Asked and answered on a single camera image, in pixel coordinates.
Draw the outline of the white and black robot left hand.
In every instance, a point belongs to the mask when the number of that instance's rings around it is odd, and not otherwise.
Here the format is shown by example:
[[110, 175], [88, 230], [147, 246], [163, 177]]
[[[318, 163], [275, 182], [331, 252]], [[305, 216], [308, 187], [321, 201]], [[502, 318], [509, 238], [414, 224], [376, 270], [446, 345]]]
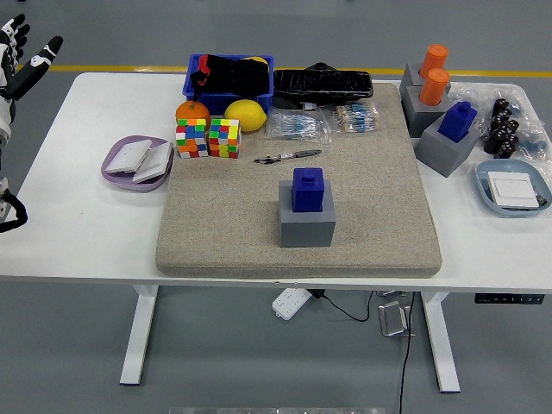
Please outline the white and black robot left hand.
[[11, 137], [16, 101], [45, 75], [64, 41], [61, 36], [54, 36], [40, 52], [18, 69], [29, 31], [30, 26], [25, 22], [24, 14], [11, 18], [1, 27], [1, 148], [7, 145]]

